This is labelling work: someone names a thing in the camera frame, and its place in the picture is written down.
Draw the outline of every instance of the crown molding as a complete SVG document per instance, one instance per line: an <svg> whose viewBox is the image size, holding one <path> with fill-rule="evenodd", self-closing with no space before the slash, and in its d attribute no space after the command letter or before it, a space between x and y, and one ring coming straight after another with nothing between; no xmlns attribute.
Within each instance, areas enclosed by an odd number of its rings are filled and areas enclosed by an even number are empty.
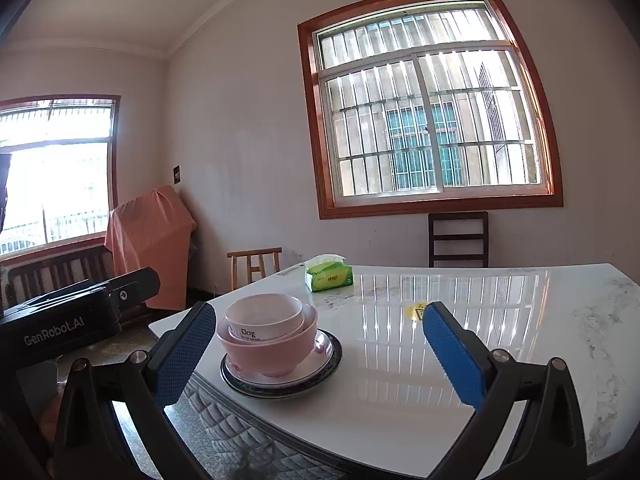
<svg viewBox="0 0 640 480"><path fill-rule="evenodd" d="M0 48L0 54L2 52L24 52L47 48L94 48L160 60L167 60L169 57L164 50L150 48L148 46L120 43L117 41L85 40L82 38L43 38L37 40L9 41Z"/></svg>

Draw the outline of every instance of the wall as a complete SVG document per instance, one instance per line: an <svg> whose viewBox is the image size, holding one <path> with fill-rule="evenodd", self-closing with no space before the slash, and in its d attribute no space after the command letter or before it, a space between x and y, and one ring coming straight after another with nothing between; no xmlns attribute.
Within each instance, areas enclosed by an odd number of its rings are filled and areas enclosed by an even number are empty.
<svg viewBox="0 0 640 480"><path fill-rule="evenodd" d="M166 62L93 48L0 50L0 101L44 94L121 95L118 202L161 181Z"/></svg>
<svg viewBox="0 0 640 480"><path fill-rule="evenodd" d="M170 60L164 178L198 221L193 285L229 250L426 266L426 215L319 221L296 25L359 0L236 0ZM490 213L492 266L612 262L640 280L640 50L607 0L504 0L550 102L563 208Z"/></svg>

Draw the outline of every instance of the marble tabletop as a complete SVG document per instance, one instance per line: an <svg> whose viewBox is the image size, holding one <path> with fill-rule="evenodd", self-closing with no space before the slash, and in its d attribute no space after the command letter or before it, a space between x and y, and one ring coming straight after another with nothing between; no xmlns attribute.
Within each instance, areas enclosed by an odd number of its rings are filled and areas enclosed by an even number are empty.
<svg viewBox="0 0 640 480"><path fill-rule="evenodd" d="M296 399L260 400L220 377L222 345L213 338L197 374L251 414L312 446L382 470L427 476L473 409L460 403L404 309L442 301L489 349L519 361L563 358L574 379L588 460L620 450L640 418L640 288L609 264L529 269L353 267L354 285L311 293L299 264L210 303L219 317L235 300L282 292L313 304L319 327L341 341L338 371ZM160 336L184 313L150 325ZM482 470L495 471L524 408L518 402Z"/></svg>

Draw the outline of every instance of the bowl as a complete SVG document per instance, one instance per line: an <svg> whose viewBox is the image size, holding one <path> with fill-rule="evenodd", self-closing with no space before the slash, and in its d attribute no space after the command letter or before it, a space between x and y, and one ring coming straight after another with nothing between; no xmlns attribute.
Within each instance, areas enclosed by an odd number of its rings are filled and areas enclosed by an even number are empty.
<svg viewBox="0 0 640 480"><path fill-rule="evenodd" d="M259 344L263 344L265 342L276 343L278 341L282 341L284 339L288 339L289 337L293 337L293 336L299 334L300 332L303 331L304 326L305 326L305 319L304 319L304 315L303 315L302 321L300 322L300 324L294 330L292 330L292 332L289 332L288 334L285 334L282 337L277 337L275 339L269 339L268 341L250 341L250 340L240 339L239 337L234 336L234 333L231 331L231 329L229 329L229 335L231 336L231 340L234 343L238 343L238 344L242 344L242 345L259 345Z"/></svg>
<svg viewBox="0 0 640 480"><path fill-rule="evenodd" d="M303 321L302 302L288 294L256 294L232 303L225 318L245 341L268 341L293 332Z"/></svg>
<svg viewBox="0 0 640 480"><path fill-rule="evenodd" d="M229 333L229 323L221 320L216 335L228 353L233 366L242 373L257 372L271 377L288 374L312 351L318 329L318 311L309 304L303 304L305 317L302 332L276 342L247 344L236 342Z"/></svg>

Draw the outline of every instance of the tiled floor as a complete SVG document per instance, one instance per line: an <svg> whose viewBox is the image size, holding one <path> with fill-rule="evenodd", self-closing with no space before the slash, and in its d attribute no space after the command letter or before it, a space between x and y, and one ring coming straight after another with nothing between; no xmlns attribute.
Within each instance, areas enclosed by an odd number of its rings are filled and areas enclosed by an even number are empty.
<svg viewBox="0 0 640 480"><path fill-rule="evenodd" d="M135 350L149 350L155 342L155 336L145 325L126 328L117 336L62 356L58 360L58 380L66 380L72 363L79 357L89 359L93 365L119 363ZM138 436L126 404L114 402L114 407L122 431L140 469L153 478L162 479ZM164 412L182 440L213 479L232 478L228 468L213 454L210 438L198 414L184 395L173 406L165 407Z"/></svg>

